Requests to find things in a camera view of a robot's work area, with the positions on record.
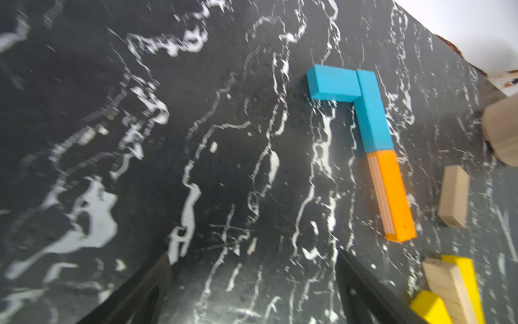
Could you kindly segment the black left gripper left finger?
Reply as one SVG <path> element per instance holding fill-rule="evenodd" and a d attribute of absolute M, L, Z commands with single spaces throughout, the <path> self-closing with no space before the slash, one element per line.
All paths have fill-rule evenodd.
<path fill-rule="evenodd" d="M 80 323 L 157 323 L 171 281 L 167 253 L 154 256 Z"/>

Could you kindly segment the orange block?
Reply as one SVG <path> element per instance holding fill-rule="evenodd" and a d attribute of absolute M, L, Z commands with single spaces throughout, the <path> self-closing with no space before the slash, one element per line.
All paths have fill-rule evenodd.
<path fill-rule="evenodd" d="M 403 243 L 416 238 L 395 151 L 375 151 L 367 158 L 386 239 Z"/>

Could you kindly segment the teal short block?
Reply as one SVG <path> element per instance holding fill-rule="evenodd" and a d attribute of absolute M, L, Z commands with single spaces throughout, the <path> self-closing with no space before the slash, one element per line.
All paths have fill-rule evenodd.
<path fill-rule="evenodd" d="M 357 73 L 353 70 L 313 65 L 306 78 L 313 100 L 353 103 L 362 96 Z"/>

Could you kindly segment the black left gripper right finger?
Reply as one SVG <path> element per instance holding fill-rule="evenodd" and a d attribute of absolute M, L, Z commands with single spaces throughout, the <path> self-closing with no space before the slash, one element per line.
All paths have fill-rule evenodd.
<path fill-rule="evenodd" d="M 337 287 L 348 323 L 425 323 L 351 253 L 339 251 Z"/>

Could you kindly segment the teal long block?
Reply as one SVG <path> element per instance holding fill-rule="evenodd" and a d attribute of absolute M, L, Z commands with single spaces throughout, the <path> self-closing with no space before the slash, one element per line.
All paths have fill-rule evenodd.
<path fill-rule="evenodd" d="M 393 140 L 376 74 L 367 70 L 357 70 L 356 74 L 362 95 L 354 102 L 354 106 L 364 151 L 372 153 L 393 150 Z"/>

